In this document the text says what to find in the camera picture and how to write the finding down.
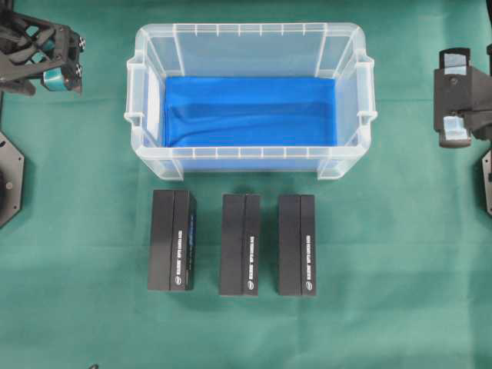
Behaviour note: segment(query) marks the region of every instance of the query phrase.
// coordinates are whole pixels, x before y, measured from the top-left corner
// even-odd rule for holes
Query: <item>green fabric surface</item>
[[[25,154],[22,211],[0,230],[2,368],[490,368],[487,143],[438,147],[438,52],[486,71],[485,1],[18,0],[87,38],[84,93],[5,96]],[[137,30],[169,22],[354,22],[375,59],[371,149],[338,181],[217,174],[160,181],[130,147],[126,61]],[[151,192],[198,201],[196,279],[147,291]],[[220,298],[221,196],[262,195],[259,297]],[[318,296],[276,292],[278,195],[315,194]]]

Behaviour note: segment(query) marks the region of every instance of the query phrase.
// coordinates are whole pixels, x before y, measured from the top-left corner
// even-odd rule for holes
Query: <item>black box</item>
[[[258,296],[260,196],[225,194],[219,294]]]
[[[278,200],[278,293],[316,295],[314,196]]]
[[[193,285],[196,201],[190,191],[155,190],[148,289],[185,291]]]

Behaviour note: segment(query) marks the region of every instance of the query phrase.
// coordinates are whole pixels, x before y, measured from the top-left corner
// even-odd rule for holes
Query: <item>black metal bracket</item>
[[[0,132],[0,228],[21,210],[24,155]]]
[[[487,53],[492,62],[492,45]],[[434,130],[443,148],[470,146],[471,135],[492,141],[492,77],[470,65],[469,48],[449,48],[439,53],[439,69],[434,71]],[[490,152],[482,163],[487,212],[492,215]]]
[[[38,79],[50,91],[81,92],[79,55],[85,40],[66,25],[19,14],[0,2],[0,90],[33,95]]]

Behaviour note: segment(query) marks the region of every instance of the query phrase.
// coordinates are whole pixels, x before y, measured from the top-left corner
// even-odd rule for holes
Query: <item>blue fabric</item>
[[[170,77],[166,147],[332,146],[334,80]]]

